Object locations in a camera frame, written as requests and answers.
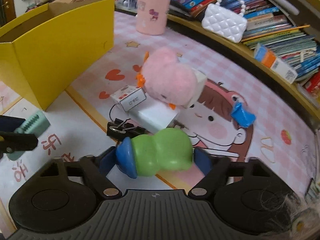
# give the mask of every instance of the black cable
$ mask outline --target black cable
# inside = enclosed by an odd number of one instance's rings
[[[111,118],[111,111],[112,111],[112,109],[113,109],[116,105],[118,105],[118,104],[114,104],[114,105],[111,107],[110,111],[109,111],[109,118],[110,118],[110,120],[111,120],[112,122],[113,122],[113,120],[112,120],[112,118]]]

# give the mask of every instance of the star print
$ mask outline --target star print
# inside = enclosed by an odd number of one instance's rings
[[[126,45],[127,45],[127,48],[129,47],[137,48],[140,44],[135,41],[130,41],[130,42],[127,42]]]

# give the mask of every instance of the red heart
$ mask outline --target red heart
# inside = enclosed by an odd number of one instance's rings
[[[141,70],[142,66],[139,66],[139,65],[133,65],[133,66],[132,66],[132,68],[133,68],[133,70],[134,70],[135,72],[140,72],[140,70]]]
[[[102,92],[100,92],[100,94],[99,94],[99,98],[100,98],[100,99],[107,99],[107,98],[109,98],[109,97],[110,97],[110,95],[107,94],[105,91],[102,91]]]
[[[106,74],[105,79],[112,80],[112,81],[123,80],[123,79],[125,78],[125,76],[124,76],[124,75],[118,75],[120,72],[121,72],[120,69],[110,70],[110,71]]]

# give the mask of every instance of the pearl handle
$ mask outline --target pearl handle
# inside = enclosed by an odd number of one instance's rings
[[[244,4],[244,0],[238,0],[238,1],[241,3],[241,12],[239,13],[239,15],[243,17],[246,10],[246,6]],[[222,0],[217,0],[216,5],[220,6],[221,2]]]

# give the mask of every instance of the pink container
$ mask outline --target pink container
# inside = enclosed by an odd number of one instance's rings
[[[164,33],[170,0],[138,0],[136,29],[148,35]]]

